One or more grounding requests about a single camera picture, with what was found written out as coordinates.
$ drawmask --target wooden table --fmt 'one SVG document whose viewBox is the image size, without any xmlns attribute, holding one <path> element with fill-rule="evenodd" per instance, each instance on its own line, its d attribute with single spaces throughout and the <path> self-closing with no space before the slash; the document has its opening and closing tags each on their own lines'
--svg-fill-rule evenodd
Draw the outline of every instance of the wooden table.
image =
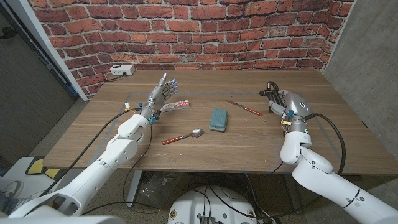
<svg viewBox="0 0 398 224">
<path fill-rule="evenodd" d="M 131 77 L 105 83 L 59 142 L 44 159 L 47 167 L 68 167 L 92 137 L 113 116 L 124 110 L 124 103 L 136 107 L 145 102 L 165 71 L 136 71 Z M 189 100 L 190 108 L 162 113 L 152 125 L 152 144 L 135 170 L 195 172 L 272 172 L 281 162 L 279 152 L 284 142 L 281 118 L 268 113 L 267 98 L 259 96 L 268 81 L 279 89 L 301 94 L 314 112 L 329 117 L 339 128 L 347 149 L 345 174 L 396 175 L 398 163 L 365 127 L 320 72 L 291 71 L 167 71 L 168 80 L 176 78 L 179 92 L 168 102 Z M 233 106 L 235 101 L 260 111 L 256 116 Z M 213 108 L 228 110 L 225 133 L 210 131 Z M 97 158 L 118 126 L 132 113 L 111 123 L 76 164 L 85 168 Z M 193 129 L 203 128 L 199 138 L 186 138 L 163 146 L 161 142 Z M 336 134 L 319 118 L 308 122 L 315 152 L 327 158 L 338 170 L 341 149 Z M 150 128 L 137 155 L 147 148 Z M 137 156 L 122 167 L 130 168 Z M 277 173 L 292 172 L 294 166 L 282 165 Z"/>
</svg>

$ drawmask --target table leg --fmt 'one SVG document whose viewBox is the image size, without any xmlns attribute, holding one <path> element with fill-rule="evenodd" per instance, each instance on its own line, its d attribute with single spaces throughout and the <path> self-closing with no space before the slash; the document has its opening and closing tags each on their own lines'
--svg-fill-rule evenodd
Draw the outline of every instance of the table leg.
<svg viewBox="0 0 398 224">
<path fill-rule="evenodd" d="M 142 176 L 141 170 L 134 171 L 134 175 L 132 177 L 132 181 L 131 181 L 131 185 L 130 185 L 129 194 L 126 199 L 127 202 L 133 202 L 136 200 L 136 197 L 138 194 L 138 189 L 139 189 L 139 186 L 141 183 L 141 176 Z M 126 203 L 126 205 L 130 208 L 134 206 L 132 203 Z"/>
<path fill-rule="evenodd" d="M 285 179 L 285 183 L 287 186 L 287 190 L 289 191 L 289 195 L 290 195 L 290 199 L 292 201 L 292 205 L 294 209 L 298 209 L 300 208 L 301 202 L 300 202 L 300 196 L 299 196 L 299 192 L 297 191 L 297 186 L 295 183 L 295 180 L 293 179 L 292 175 L 289 174 L 285 174 L 284 175 L 284 179 Z"/>
</svg>

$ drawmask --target red brick wall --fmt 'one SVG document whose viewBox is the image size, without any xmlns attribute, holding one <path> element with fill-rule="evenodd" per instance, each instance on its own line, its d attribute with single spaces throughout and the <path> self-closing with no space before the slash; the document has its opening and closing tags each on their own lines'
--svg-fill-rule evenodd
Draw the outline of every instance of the red brick wall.
<svg viewBox="0 0 398 224">
<path fill-rule="evenodd" d="M 353 0 L 29 0 L 91 98 L 138 70 L 321 70 Z"/>
</svg>

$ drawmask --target spoon handle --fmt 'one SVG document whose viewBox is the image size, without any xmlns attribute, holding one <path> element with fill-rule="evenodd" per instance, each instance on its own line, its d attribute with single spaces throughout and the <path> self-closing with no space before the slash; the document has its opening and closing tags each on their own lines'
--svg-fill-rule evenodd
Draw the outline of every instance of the spoon handle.
<svg viewBox="0 0 398 224">
<path fill-rule="evenodd" d="M 184 135 L 184 136 L 175 137 L 175 138 L 170 138 L 168 140 L 162 141 L 162 144 L 165 145 L 165 144 L 168 144 L 168 143 L 171 143 L 171 142 L 175 142 L 175 141 L 178 141 L 178 140 L 181 140 L 181 139 L 185 139 L 188 136 L 190 136 L 190 134 L 187 134 L 187 135 Z"/>
</svg>

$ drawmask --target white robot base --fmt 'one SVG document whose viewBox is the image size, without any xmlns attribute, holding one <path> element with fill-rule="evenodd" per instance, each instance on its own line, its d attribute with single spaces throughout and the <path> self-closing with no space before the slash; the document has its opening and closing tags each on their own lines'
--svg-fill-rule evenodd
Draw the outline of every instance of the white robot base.
<svg viewBox="0 0 398 224">
<path fill-rule="evenodd" d="M 252 205 L 240 194 L 224 187 L 221 188 L 220 186 L 212 185 L 211 188 L 228 205 L 248 215 L 254 214 L 254 209 Z M 257 220 L 255 218 L 245 217 L 244 215 L 241 215 L 234 210 L 228 208 L 222 201 L 217 198 L 217 196 L 210 190 L 208 186 L 197 187 L 194 190 L 188 191 L 174 202 L 169 212 L 169 219 L 167 222 L 168 224 L 202 224 L 214 222 L 230 224 L 257 223 Z"/>
</svg>

